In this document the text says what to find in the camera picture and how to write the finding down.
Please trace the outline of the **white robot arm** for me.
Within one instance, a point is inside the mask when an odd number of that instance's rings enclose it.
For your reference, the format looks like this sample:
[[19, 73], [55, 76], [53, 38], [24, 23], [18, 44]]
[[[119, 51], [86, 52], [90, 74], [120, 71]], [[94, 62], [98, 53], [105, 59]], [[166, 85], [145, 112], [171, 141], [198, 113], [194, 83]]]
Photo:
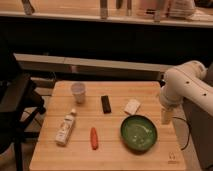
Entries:
[[206, 74], [206, 67], [196, 60], [173, 66], [164, 73], [165, 85], [159, 93], [162, 124], [171, 122], [173, 110], [184, 98], [213, 115], [213, 87], [203, 81]]

